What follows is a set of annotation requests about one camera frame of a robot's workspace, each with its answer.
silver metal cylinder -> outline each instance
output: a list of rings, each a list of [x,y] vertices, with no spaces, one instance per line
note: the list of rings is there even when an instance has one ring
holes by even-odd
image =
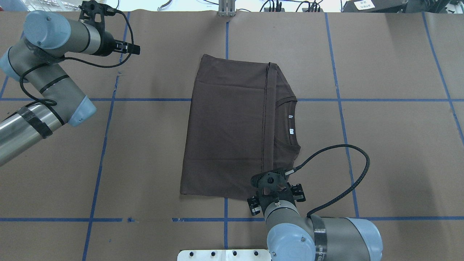
[[[13,69],[19,75],[43,63],[39,57],[35,56],[26,47],[22,40],[10,49],[8,56]],[[38,91],[43,91],[42,95],[45,98],[58,103],[53,109],[63,119],[64,123],[67,123],[85,94],[71,78],[64,78],[56,82],[56,79],[64,75],[66,75],[66,72],[60,65],[47,65],[30,72],[26,78]]]
[[[314,226],[311,219],[301,217],[292,207],[274,207],[266,217],[266,228],[282,223],[297,225],[304,229],[315,240]],[[322,218],[327,233],[327,255],[324,261],[370,261],[369,251],[358,229],[345,218]]]
[[[51,131],[61,127],[56,116],[42,104],[28,107]],[[0,166],[42,140],[42,136],[21,115],[13,115],[0,124]]]

blue tape grid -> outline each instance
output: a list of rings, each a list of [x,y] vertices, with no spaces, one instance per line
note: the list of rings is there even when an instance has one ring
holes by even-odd
[[[343,117],[342,100],[340,96],[340,89],[338,88],[337,70],[335,69],[334,50],[332,49],[332,38],[330,37],[329,18],[327,16],[327,13],[324,13],[324,15],[325,15],[325,25],[327,28],[327,37],[329,39],[330,58],[332,59],[332,70],[334,71],[334,81],[335,81],[335,90],[337,92],[338,110],[340,112],[340,120],[342,122],[343,141],[345,144],[348,144],[347,131],[345,128],[345,118]],[[345,152],[348,158],[349,176],[351,179],[351,184],[353,184],[354,183],[353,168],[351,166],[351,158],[349,155],[349,149],[345,148]],[[356,217],[359,217],[358,200],[356,199],[355,189],[352,191],[351,195],[353,195],[354,214],[356,215]]]
[[[451,111],[453,112],[454,121],[456,122],[456,126],[458,127],[459,135],[461,136],[461,142],[464,145],[464,136],[463,136],[463,131],[461,129],[461,124],[459,124],[459,120],[456,115],[456,111],[454,110],[453,102],[451,100],[450,92],[448,90],[448,86],[446,85],[443,72],[441,71],[440,63],[438,62],[437,54],[435,53],[435,48],[433,47],[432,39],[430,37],[430,32],[429,32],[429,26],[427,25],[427,19],[425,18],[425,12],[422,12],[422,19],[424,20],[425,32],[427,33],[427,38],[429,39],[430,49],[432,50],[433,58],[435,59],[435,63],[437,64],[437,69],[440,74],[441,82],[443,83],[443,88],[445,89],[446,97],[448,98],[448,102],[450,103]]]
[[[130,12],[127,13],[127,19],[130,20]],[[125,29],[124,29],[123,41],[126,41],[126,36],[127,36],[127,24],[126,24]],[[121,61],[122,61],[122,53],[121,53],[121,56],[119,58],[119,62],[121,62]],[[116,98],[116,91],[117,91],[118,82],[119,82],[119,75],[116,76],[115,89],[113,91],[113,97],[111,98],[110,112],[108,113],[108,121],[106,123],[105,138],[103,140],[102,154],[100,156],[100,165],[98,167],[97,182],[95,184],[95,191],[93,193],[92,208],[90,210],[90,220],[89,220],[89,226],[87,228],[87,236],[85,238],[84,252],[82,254],[82,261],[85,261],[85,259],[87,258],[87,251],[89,249],[90,234],[92,232],[92,224],[93,224],[93,220],[94,220],[95,206],[97,204],[98,188],[100,187],[100,179],[101,179],[102,170],[103,170],[103,159],[105,157],[106,145],[107,145],[107,141],[108,141],[108,130],[110,129],[111,116],[113,115],[113,107],[114,107],[114,104],[115,104],[115,98]]]
[[[327,37],[329,40],[329,50],[330,50],[330,57],[332,60],[332,69],[333,69],[333,75],[334,75],[334,82],[335,82],[335,89],[337,93],[337,98],[300,98],[298,101],[301,102],[337,102],[339,106],[339,112],[340,112],[340,120],[342,123],[342,131],[343,131],[343,139],[345,143],[348,143],[348,138],[346,134],[346,128],[344,124],[344,118],[343,118],[343,111],[342,111],[342,102],[448,102],[451,107],[451,111],[453,113],[454,120],[457,125],[457,129],[459,132],[459,135],[461,137],[461,141],[463,142],[464,145],[464,136],[462,132],[461,125],[459,123],[459,120],[456,115],[456,111],[453,106],[453,102],[464,102],[464,99],[452,99],[450,97],[450,93],[448,90],[448,87],[446,85],[445,78],[443,76],[443,72],[441,70],[440,64],[438,62],[437,55],[435,53],[435,49],[433,47],[432,39],[430,37],[428,25],[427,25],[427,20],[425,17],[425,13],[422,13],[422,17],[424,20],[424,26],[427,34],[427,38],[429,40],[430,48],[433,54],[433,57],[435,59],[435,63],[437,65],[438,72],[440,74],[442,84],[446,93],[446,99],[394,99],[394,98],[387,98],[387,99],[369,99],[369,98],[341,98],[340,96],[340,90],[338,86],[338,78],[336,74],[336,68],[335,68],[335,59],[334,59],[334,53],[333,53],[333,48],[332,48],[332,40],[330,36],[330,27],[329,27],[329,19],[327,14],[325,14],[325,21],[326,21],[326,29],[327,29]],[[125,27],[124,30],[124,40],[126,39],[127,35],[127,26]],[[229,22],[226,23],[226,59],[229,59]],[[93,222],[123,222],[122,218],[95,218],[95,206],[97,203],[97,196],[98,196],[98,189],[100,185],[100,179],[101,179],[101,173],[103,169],[103,159],[104,155],[106,152],[106,145],[107,145],[107,140],[108,140],[108,130],[110,127],[110,122],[111,122],[111,116],[113,113],[113,107],[114,103],[118,101],[186,101],[190,102],[190,98],[116,98],[116,91],[117,91],[117,85],[119,81],[119,76],[116,77],[116,82],[115,82],[115,89],[113,91],[112,98],[91,98],[92,101],[110,101],[110,111],[108,115],[108,121],[106,125],[106,130],[105,130],[105,137],[103,141],[103,148],[102,148],[102,153],[100,157],[100,165],[98,168],[98,174],[97,174],[97,181],[95,185],[95,191],[94,191],[94,197],[92,200],[92,208],[90,211],[90,217],[89,218],[21,218],[21,217],[2,217],[0,218],[0,222],[88,222],[88,229],[87,229],[87,236],[85,240],[85,245],[84,245],[84,252],[83,252],[83,257],[82,260],[85,261],[86,256],[87,256],[87,251],[89,247],[89,242],[90,242],[90,235],[91,235],[91,229],[92,229],[92,224]],[[2,88],[0,90],[0,101],[30,101],[31,99],[28,98],[3,98],[3,93],[5,91],[6,85],[8,82],[8,76],[5,77],[5,80],[3,81]],[[349,156],[349,150],[346,149],[346,154],[347,154],[347,159],[348,163],[350,166],[350,178],[351,181],[353,182],[353,172],[351,168],[351,160]],[[357,218],[363,218],[371,221],[437,221],[437,220],[464,220],[464,216],[391,216],[391,217],[360,217],[359,216],[359,211],[358,211],[358,206],[357,206],[357,200],[356,200],[356,195],[355,192],[353,193],[353,200],[354,200],[354,208],[355,208],[355,215]],[[224,218],[173,218],[173,222],[223,222],[224,223],[224,247],[225,249],[228,249],[228,222],[263,222],[264,218],[234,218],[234,217],[229,217],[228,216],[228,199],[224,199]]]

blue tape line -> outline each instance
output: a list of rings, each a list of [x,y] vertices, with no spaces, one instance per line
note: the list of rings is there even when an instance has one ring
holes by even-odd
[[[228,249],[228,219],[229,219],[229,199],[224,198],[224,249]]]
[[[187,217],[173,218],[173,222],[224,222],[222,217]],[[227,222],[262,222],[264,218],[259,217],[228,217]]]
[[[464,216],[371,216],[360,218],[370,221],[464,220]]]
[[[89,218],[65,217],[0,217],[0,222],[88,222]]]
[[[229,222],[264,222],[263,217],[234,217],[229,218]]]
[[[91,101],[109,102],[112,98],[90,98]],[[336,98],[300,98],[300,102],[337,102]],[[342,102],[449,102],[448,99],[370,99],[341,98]],[[0,101],[32,101],[30,98],[0,98]],[[115,98],[117,102],[190,102],[190,98]],[[452,102],[464,102],[464,99],[451,99]]]
[[[142,102],[190,102],[191,98],[116,98],[115,101],[142,101]]]
[[[130,20],[130,12],[127,13],[127,20]],[[127,36],[127,24],[124,29],[124,37],[123,41],[126,41],[126,36]],[[122,61],[122,53],[119,58],[119,62]],[[98,189],[100,187],[100,179],[102,176],[102,170],[103,170],[103,159],[105,157],[105,152],[106,152],[106,145],[108,141],[108,132],[110,129],[110,123],[111,123],[111,116],[113,114],[113,108],[115,104],[115,99],[116,99],[116,91],[117,91],[117,85],[119,82],[119,75],[116,76],[116,82],[115,82],[115,89],[113,91],[113,96],[111,97],[111,105],[110,105],[110,112],[108,113],[108,121],[106,122],[106,130],[105,130],[105,138],[103,140],[103,148],[102,148],[102,154],[100,156],[100,165],[98,166],[98,174],[97,174],[97,182],[95,183],[95,191],[93,193],[93,200],[92,200],[92,208],[90,210],[90,220],[89,220],[89,226],[87,228],[87,235],[85,237],[85,244],[84,244],[84,252],[82,254],[82,261],[85,261],[87,258],[87,251],[89,249],[89,242],[90,242],[90,234],[92,232],[92,223],[93,223],[93,217],[95,214],[95,206],[97,204],[97,197],[98,197]]]
[[[358,99],[342,98],[342,102],[447,102],[447,99]]]
[[[329,17],[327,16],[327,13],[324,13],[324,15],[325,15],[325,25],[326,25],[326,28],[327,28],[327,37],[329,39],[330,58],[332,59],[332,70],[334,71],[334,81],[335,81],[335,90],[337,92],[338,110],[340,112],[340,120],[342,122],[343,141],[345,142],[345,144],[348,144],[348,138],[347,138],[347,133],[346,133],[346,128],[345,128],[345,119],[343,117],[342,98],[340,96],[340,89],[338,87],[337,71],[335,69],[335,59],[334,59],[334,50],[332,48],[332,38],[330,37]],[[350,175],[350,179],[351,179],[351,184],[353,184],[354,183],[353,167],[351,166],[351,158],[350,158],[350,155],[349,155],[349,149],[345,148],[345,152],[346,152],[347,158],[348,158],[349,175]],[[352,191],[352,195],[353,195],[354,213],[355,213],[356,217],[359,217],[358,201],[356,199],[356,190],[355,189]]]
[[[1,88],[1,91],[0,91],[0,98],[2,98],[3,96],[3,92],[5,92],[5,88],[6,88],[6,84],[8,83],[8,76],[5,77],[5,80],[3,81],[3,86]]]
[[[94,218],[93,222],[122,222],[122,218]]]
[[[91,101],[111,101],[112,98],[90,98]],[[115,98],[117,102],[190,102],[191,98]]]
[[[21,40],[24,36],[24,31],[21,32],[21,36],[19,37],[19,39]],[[3,81],[3,86],[1,88],[1,91],[0,91],[0,99],[3,97],[3,92],[5,92],[5,88],[6,88],[6,84],[8,83],[8,76],[5,77],[5,80]]]
[[[456,115],[456,111],[454,110],[453,102],[451,101],[450,92],[448,90],[448,86],[446,85],[445,78],[443,76],[443,72],[441,71],[440,63],[438,62],[437,54],[435,53],[435,48],[433,47],[432,39],[430,37],[429,27],[427,25],[427,19],[425,18],[425,12],[422,12],[422,19],[424,20],[425,32],[427,33],[427,38],[429,39],[430,49],[432,50],[433,58],[435,59],[435,63],[437,64],[438,72],[440,74],[441,82],[446,92],[446,97],[448,98],[448,102],[450,103],[451,111],[453,113],[454,121],[456,122],[456,126],[458,127],[459,136],[461,137],[461,142],[464,145],[464,135],[461,129],[461,124],[459,124],[458,117]]]
[[[89,222],[90,218],[0,217],[0,222]],[[94,218],[93,222],[122,222],[122,218]]]
[[[0,101],[32,101],[31,98],[1,98]]]

blue joint cover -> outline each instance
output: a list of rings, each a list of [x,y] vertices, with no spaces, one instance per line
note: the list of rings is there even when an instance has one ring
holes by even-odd
[[[14,71],[13,67],[11,66],[10,63],[10,58],[8,57],[8,53],[10,52],[11,47],[8,49],[8,51],[0,58],[0,68],[2,71],[8,75],[8,77],[15,79],[17,82],[19,82],[19,75]]]
[[[35,46],[56,49],[69,40],[71,25],[61,14],[36,10],[26,16],[24,35]]]
[[[76,111],[71,116],[71,119],[69,119],[68,123],[71,124],[71,126],[76,127],[82,122],[84,122],[86,119],[94,115],[96,111],[97,108],[95,107],[95,105],[93,105],[89,97],[85,96],[81,104],[79,104]]]
[[[281,223],[269,230],[267,247],[272,261],[314,260],[316,256],[316,245],[308,232],[290,223]]]
[[[350,220],[358,229],[359,234],[361,234],[361,237],[366,243],[367,250],[369,251],[371,261],[380,261],[380,259],[382,259],[383,250],[382,237],[374,223],[366,219],[349,217],[346,219]]]

black velcro strap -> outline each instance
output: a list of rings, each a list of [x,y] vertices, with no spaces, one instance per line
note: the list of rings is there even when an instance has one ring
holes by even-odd
[[[327,231],[322,218],[318,215],[311,215],[314,228],[314,244],[316,245],[315,261],[324,261],[327,256]]]
[[[44,91],[46,91],[48,88],[50,88],[55,83],[61,81],[62,79],[66,79],[66,78],[69,78],[69,75],[65,74],[65,75],[60,76],[60,77],[54,79],[53,81],[47,83],[47,85],[45,85],[42,89],[40,89],[40,91],[39,91],[40,94],[44,93]]]
[[[27,107],[22,107],[21,109],[16,111],[23,119],[27,121],[41,136],[42,138],[46,139],[50,135],[53,134],[53,132],[50,130],[48,125],[41,121],[35,113],[33,113],[30,109]]]

